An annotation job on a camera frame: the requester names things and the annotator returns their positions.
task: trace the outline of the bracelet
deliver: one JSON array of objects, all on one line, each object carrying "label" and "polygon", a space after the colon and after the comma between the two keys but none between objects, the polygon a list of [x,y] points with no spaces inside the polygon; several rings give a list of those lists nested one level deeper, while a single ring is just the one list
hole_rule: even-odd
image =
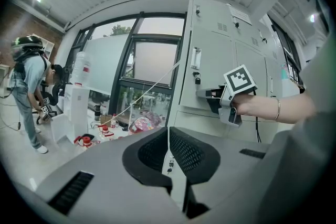
[{"label": "bracelet", "polygon": [[277,116],[275,117],[274,121],[276,121],[276,120],[278,119],[279,114],[280,114],[280,100],[279,100],[278,98],[277,98],[277,100],[278,100],[278,114],[277,114]]}]

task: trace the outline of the window frame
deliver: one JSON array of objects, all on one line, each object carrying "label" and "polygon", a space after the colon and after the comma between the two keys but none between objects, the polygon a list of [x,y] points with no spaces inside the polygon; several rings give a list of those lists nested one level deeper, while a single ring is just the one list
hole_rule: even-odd
[{"label": "window frame", "polygon": [[[162,17],[162,18],[180,18],[184,19],[183,23],[183,31],[181,36],[176,36],[176,35],[167,35],[167,34],[138,34],[138,31],[141,27],[141,24],[145,18],[154,18],[154,17]],[[169,13],[169,12],[153,12],[153,13],[145,13],[145,12],[140,12],[138,14],[132,14],[132,15],[126,15],[126,16],[120,16],[116,17],[113,19],[108,19],[105,21],[102,21],[97,24],[92,24],[90,27],[87,27],[85,29],[79,30],[77,37],[75,38],[72,47],[69,52],[69,56],[67,59],[67,64],[66,67],[71,68],[72,63],[68,63],[70,59],[70,54],[73,52],[73,50],[78,49],[79,51],[83,51],[85,44],[87,41],[91,38],[93,31],[102,25],[110,24],[110,23],[117,23],[123,20],[129,20],[129,19],[135,19],[135,22],[132,26],[132,29],[127,37],[127,40],[125,42],[123,51],[120,56],[120,60],[115,72],[114,76],[114,81],[112,84],[112,89],[111,89],[111,94],[110,94],[110,102],[109,102],[109,115],[112,115],[116,113],[117,111],[117,106],[118,106],[118,97],[119,97],[119,92],[122,86],[124,87],[132,87],[136,89],[143,89],[143,90],[148,90],[150,87],[152,87],[155,82],[149,82],[149,81],[140,81],[132,78],[122,78],[122,75],[124,74],[127,62],[128,62],[128,57],[130,50],[133,48],[133,43],[134,42],[139,42],[139,41],[144,41],[144,42],[158,42],[158,43],[167,43],[167,44],[176,44],[176,54],[175,54],[175,60],[174,64],[177,63],[181,57],[181,52],[182,52],[182,44],[183,44],[183,37],[184,37],[184,32],[185,32],[185,25],[186,25],[186,19],[187,19],[187,12],[186,13]],[[163,94],[169,94],[171,96],[171,101],[169,104],[168,112],[167,112],[167,117],[166,117],[166,125],[168,123],[169,119],[169,114],[171,110],[171,105],[172,105],[172,100],[174,96],[174,89],[176,85],[176,79],[177,79],[177,72],[178,68],[176,68],[173,71],[172,74],[172,80],[169,86],[166,84],[157,84],[154,88],[153,91],[158,92],[158,93],[163,93]]]},{"label": "window frame", "polygon": [[[298,55],[295,43],[288,36],[288,34],[274,20],[271,19],[271,21],[272,21],[272,24],[273,24],[273,30],[277,33],[278,33],[278,31],[281,31],[282,35],[285,37],[285,40],[283,40],[282,38],[280,38],[280,35],[278,35],[281,46],[282,46],[282,50],[284,52],[283,54],[285,55],[286,65],[287,65],[288,71],[289,71],[290,68],[292,68],[297,75],[297,78],[295,76],[293,76],[293,77],[290,76],[290,78],[292,80],[294,80],[297,84],[303,85],[303,82],[302,82],[302,80],[299,76],[299,73],[301,71],[301,64],[300,64],[300,59],[299,59],[299,55]],[[284,47],[283,42],[286,42],[290,51],[288,51]]]},{"label": "window frame", "polygon": [[[187,13],[180,14],[180,13],[144,13],[144,12],[141,12],[138,15],[131,29],[131,32],[127,38],[124,50],[120,57],[117,71],[114,76],[114,82],[113,82],[111,95],[110,95],[109,114],[112,115],[117,112],[119,92],[122,86],[136,88],[140,90],[143,89],[144,91],[146,91],[155,84],[155,82],[142,81],[142,80],[137,80],[137,79],[128,78],[128,77],[123,76],[126,70],[126,67],[127,67],[127,62],[128,62],[130,52],[131,50],[133,50],[134,44],[136,42],[143,41],[143,42],[158,42],[158,43],[166,43],[166,44],[176,44],[177,48],[176,48],[174,64],[179,61],[180,56],[181,56],[183,36],[184,36],[184,30],[185,30],[185,24],[186,24],[186,14]],[[182,35],[176,36],[176,35],[167,35],[167,34],[137,34],[141,27],[143,20],[145,18],[151,18],[151,17],[184,19]],[[154,92],[169,94],[171,97],[171,101],[169,104],[167,117],[166,117],[166,125],[168,123],[172,100],[174,96],[177,72],[178,72],[178,68],[176,68],[172,73],[172,79],[171,79],[170,85],[159,83],[152,89]]]}]

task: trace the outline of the light blue shirt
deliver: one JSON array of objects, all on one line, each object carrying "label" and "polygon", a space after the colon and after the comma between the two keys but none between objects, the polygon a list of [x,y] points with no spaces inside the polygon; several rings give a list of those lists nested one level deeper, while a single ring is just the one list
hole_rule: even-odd
[{"label": "light blue shirt", "polygon": [[50,62],[47,59],[45,60],[47,63],[46,70],[44,69],[44,62],[41,56],[27,58],[24,61],[26,78],[23,80],[20,73],[14,72],[11,77],[10,87],[23,87],[26,88],[29,93],[34,93],[50,67]]}]

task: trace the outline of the jeans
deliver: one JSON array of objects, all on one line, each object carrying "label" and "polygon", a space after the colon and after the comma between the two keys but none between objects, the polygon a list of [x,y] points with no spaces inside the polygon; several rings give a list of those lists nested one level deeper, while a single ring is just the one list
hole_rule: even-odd
[{"label": "jeans", "polygon": [[41,147],[40,141],[37,139],[35,133],[35,126],[32,114],[32,105],[28,99],[28,89],[24,87],[16,87],[13,89],[12,95],[16,101],[17,107],[19,108],[20,114],[22,115],[24,121],[24,126],[26,132],[28,133],[28,137],[30,139],[30,143],[33,148],[38,149]]}]

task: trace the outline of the tree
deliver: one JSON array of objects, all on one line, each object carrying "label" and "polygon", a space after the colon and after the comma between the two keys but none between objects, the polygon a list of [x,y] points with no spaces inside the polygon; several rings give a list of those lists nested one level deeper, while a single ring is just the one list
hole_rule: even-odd
[{"label": "tree", "polygon": [[117,36],[117,35],[124,35],[124,34],[128,34],[131,31],[131,27],[126,27],[126,26],[121,26],[121,25],[117,25],[117,26],[113,26],[112,27],[112,32],[110,34],[110,36]]}]

